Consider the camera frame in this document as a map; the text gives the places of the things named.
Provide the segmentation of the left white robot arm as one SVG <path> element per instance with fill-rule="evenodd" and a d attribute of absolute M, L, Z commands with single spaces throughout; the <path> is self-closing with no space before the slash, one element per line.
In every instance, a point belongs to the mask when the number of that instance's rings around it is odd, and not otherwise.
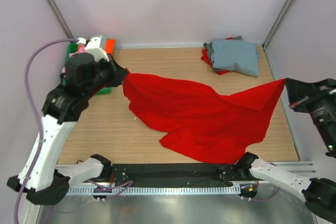
<path fill-rule="evenodd" d="M 51 90 L 42 108 L 40 124 L 31 155 L 19 175 L 8 179 L 14 191 L 26 193 L 35 205 L 54 206 L 68 190 L 89 179 L 106 182 L 112 173 L 111 162 L 93 154 L 69 168 L 56 168 L 64 143 L 88 108 L 89 100 L 104 87 L 118 87 L 128 75 L 111 55 L 95 60 L 92 54 L 74 54 L 65 64 L 61 84 Z"/>

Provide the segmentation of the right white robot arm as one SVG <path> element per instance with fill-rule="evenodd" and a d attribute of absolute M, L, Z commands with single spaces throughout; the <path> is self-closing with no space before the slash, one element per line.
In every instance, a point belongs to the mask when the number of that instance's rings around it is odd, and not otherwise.
<path fill-rule="evenodd" d="M 303 82 L 285 79 L 289 107 L 308 113 L 326 148 L 326 155 L 335 157 L 335 80 Z M 235 164 L 238 177 L 270 182 L 301 199 L 316 216 L 335 223 L 335 182 L 326 178 L 295 175 L 266 162 L 252 153 L 245 153 Z"/>

